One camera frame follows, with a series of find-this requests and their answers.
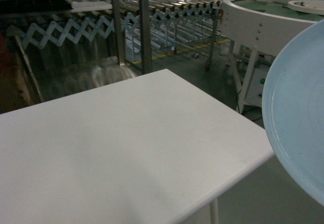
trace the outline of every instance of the table leg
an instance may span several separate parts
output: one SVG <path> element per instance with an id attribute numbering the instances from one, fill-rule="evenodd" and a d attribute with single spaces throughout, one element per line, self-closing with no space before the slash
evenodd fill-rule
<path id="1" fill-rule="evenodd" d="M 211 224 L 219 224 L 219 217 L 218 217 L 218 199 L 216 198 L 210 204 L 211 210 Z"/>

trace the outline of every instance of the table top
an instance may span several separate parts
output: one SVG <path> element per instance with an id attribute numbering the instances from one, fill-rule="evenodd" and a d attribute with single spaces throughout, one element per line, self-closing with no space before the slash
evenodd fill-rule
<path id="1" fill-rule="evenodd" d="M 178 223 L 273 155 L 168 70 L 0 115 L 0 223 Z"/>

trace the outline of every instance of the electrical cable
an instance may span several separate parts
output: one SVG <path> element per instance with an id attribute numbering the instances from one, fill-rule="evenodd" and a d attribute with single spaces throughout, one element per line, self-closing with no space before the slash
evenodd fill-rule
<path id="1" fill-rule="evenodd" d="M 256 66 L 258 66 L 258 65 L 265 65 L 265 66 L 268 66 L 268 67 L 271 66 L 270 64 L 267 64 L 267 63 L 264 63 L 264 62 L 260 62 L 260 63 L 258 63 Z"/>
<path id="2" fill-rule="evenodd" d="M 250 109 L 250 110 L 247 110 L 247 111 L 243 111 L 243 112 L 242 112 L 242 115 L 246 115 L 247 113 L 249 113 L 249 112 L 251 112 L 251 111 L 254 111 L 254 110 L 256 110 L 256 109 L 260 109 L 260 107 L 255 107 L 255 108 L 253 108 L 253 109 Z"/>
<path id="3" fill-rule="evenodd" d="M 218 43 L 216 40 L 215 40 L 215 43 L 218 44 L 218 54 L 219 54 L 220 56 L 227 56 L 227 54 L 221 54 L 221 44 Z"/>
<path id="4" fill-rule="evenodd" d="M 259 119 L 262 119 L 263 117 L 261 116 L 261 117 L 259 117 L 259 118 L 257 118 L 257 119 L 253 119 L 252 121 L 253 122 L 255 122 L 255 121 L 258 121 Z"/>
<path id="5" fill-rule="evenodd" d="M 239 93 L 240 93 L 241 91 L 242 91 L 242 90 L 238 91 L 238 93 L 236 94 L 236 99 L 235 99 L 238 111 L 239 111 L 238 95 L 239 95 Z"/>

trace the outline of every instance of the yellow floor line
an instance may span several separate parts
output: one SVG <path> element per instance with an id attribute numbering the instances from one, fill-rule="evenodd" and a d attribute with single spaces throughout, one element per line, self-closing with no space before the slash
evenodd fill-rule
<path id="1" fill-rule="evenodd" d="M 218 42 L 215 42 L 215 43 L 226 43 L 226 42 L 229 42 L 229 41 L 230 41 L 230 39 L 224 39 L 224 40 L 221 40 L 221 41 L 218 41 Z M 197 50 L 197 49 L 201 49 L 201 48 L 208 47 L 208 46 L 210 46 L 210 43 L 203 44 L 201 46 L 193 47 L 193 49 Z M 181 54 L 181 53 L 188 52 L 188 51 L 191 51 L 191 49 L 184 49 L 184 50 L 177 51 L 177 54 Z M 169 53 L 159 55 L 159 56 L 154 56 L 154 57 L 152 57 L 152 60 L 167 57 L 167 56 L 171 56 L 171 55 L 173 55 L 173 52 L 169 52 Z M 139 64 L 141 62 L 142 62 L 141 60 L 134 61 L 133 64 Z"/>

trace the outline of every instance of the light blue plate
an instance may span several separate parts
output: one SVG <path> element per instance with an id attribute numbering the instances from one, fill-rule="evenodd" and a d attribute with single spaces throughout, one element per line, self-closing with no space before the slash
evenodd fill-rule
<path id="1" fill-rule="evenodd" d="M 324 205 L 324 20 L 279 53 L 264 85 L 262 113 L 279 161 Z"/>

